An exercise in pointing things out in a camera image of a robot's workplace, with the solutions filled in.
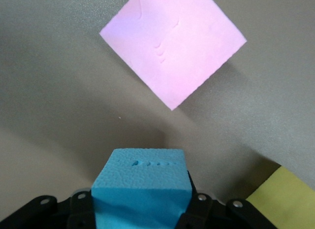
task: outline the gray table surface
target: gray table surface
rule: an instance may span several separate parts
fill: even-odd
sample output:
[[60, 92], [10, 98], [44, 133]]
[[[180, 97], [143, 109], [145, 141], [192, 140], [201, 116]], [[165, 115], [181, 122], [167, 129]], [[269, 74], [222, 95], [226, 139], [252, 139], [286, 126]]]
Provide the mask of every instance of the gray table surface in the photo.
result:
[[184, 149], [223, 201], [272, 161], [315, 189], [315, 0], [214, 1], [248, 42], [170, 111], [98, 34], [127, 0], [0, 0], [0, 219], [124, 147]]

